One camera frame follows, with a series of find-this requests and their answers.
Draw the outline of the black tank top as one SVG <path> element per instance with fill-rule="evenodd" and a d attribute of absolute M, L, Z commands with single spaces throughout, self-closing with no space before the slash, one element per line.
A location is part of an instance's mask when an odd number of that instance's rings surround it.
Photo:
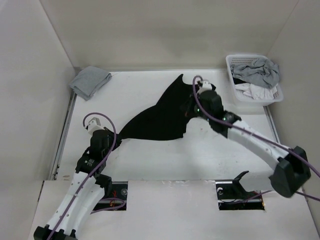
<path fill-rule="evenodd" d="M 180 74 L 158 102 L 133 117 L 118 134 L 124 139 L 170 141 L 180 139 L 197 115 L 187 112 L 193 87 Z"/>

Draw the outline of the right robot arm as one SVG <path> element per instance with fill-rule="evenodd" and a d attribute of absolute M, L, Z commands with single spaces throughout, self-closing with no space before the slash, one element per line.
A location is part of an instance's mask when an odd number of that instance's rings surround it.
<path fill-rule="evenodd" d="M 214 90 L 194 91 L 186 102 L 186 116 L 206 120 L 214 132 L 262 159 L 273 171 L 269 176 L 272 189 L 285 198 L 292 197 L 311 177 L 306 152 L 301 147 L 291 149 L 266 138 L 241 117 L 224 110 L 222 99 Z"/>

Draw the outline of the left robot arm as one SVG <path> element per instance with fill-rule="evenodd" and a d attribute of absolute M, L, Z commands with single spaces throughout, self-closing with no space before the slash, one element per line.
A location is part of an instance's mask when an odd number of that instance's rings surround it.
<path fill-rule="evenodd" d="M 121 141 L 106 127 L 94 127 L 88 132 L 90 145 L 77 162 L 68 191 L 46 225 L 35 229 L 35 240 L 77 240 L 97 203 L 112 195 L 112 178 L 102 171 Z"/>

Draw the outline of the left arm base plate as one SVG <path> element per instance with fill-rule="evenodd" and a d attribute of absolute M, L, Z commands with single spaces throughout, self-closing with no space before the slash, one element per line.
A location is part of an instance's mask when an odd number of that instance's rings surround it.
<path fill-rule="evenodd" d="M 95 205 L 91 213 L 98 211 L 126 211 L 129 183 L 127 181 L 113 182 L 108 192 Z"/>

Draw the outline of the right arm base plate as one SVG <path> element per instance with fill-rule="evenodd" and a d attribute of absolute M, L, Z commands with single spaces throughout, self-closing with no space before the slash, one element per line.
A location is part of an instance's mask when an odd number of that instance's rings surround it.
<path fill-rule="evenodd" d="M 234 184 L 232 180 L 217 181 L 215 186 L 220 211 L 265 210 L 262 196 L 247 200 L 257 195 L 256 191 L 248 192 L 239 184 Z"/>

